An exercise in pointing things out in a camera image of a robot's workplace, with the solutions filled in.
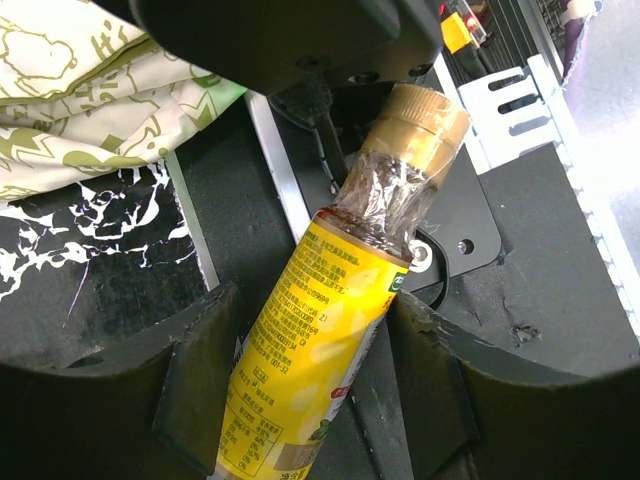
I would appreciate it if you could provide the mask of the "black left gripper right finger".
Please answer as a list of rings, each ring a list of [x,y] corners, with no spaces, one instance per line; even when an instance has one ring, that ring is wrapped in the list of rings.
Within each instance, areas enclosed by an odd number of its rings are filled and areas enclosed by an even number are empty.
[[[526,360],[402,292],[387,316],[417,479],[635,479],[639,370]]]

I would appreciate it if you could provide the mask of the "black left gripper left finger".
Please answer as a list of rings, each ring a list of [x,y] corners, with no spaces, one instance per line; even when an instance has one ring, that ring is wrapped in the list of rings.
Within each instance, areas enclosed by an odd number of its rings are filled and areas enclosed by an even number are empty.
[[[5,479],[204,479],[216,466],[239,292],[64,369],[1,367]]]

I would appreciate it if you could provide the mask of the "yellow label bottle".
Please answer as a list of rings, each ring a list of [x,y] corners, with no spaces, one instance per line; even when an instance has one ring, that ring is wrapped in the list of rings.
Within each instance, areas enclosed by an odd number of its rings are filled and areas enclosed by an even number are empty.
[[[338,195],[314,215],[244,341],[216,478],[308,475],[470,124],[434,89],[393,87]]]

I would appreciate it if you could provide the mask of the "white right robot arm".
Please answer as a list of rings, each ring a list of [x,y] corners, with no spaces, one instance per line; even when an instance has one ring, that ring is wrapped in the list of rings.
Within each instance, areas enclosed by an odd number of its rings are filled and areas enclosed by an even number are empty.
[[[404,80],[444,47],[434,1],[149,0],[99,7],[182,60],[264,95],[321,75],[333,88]]]

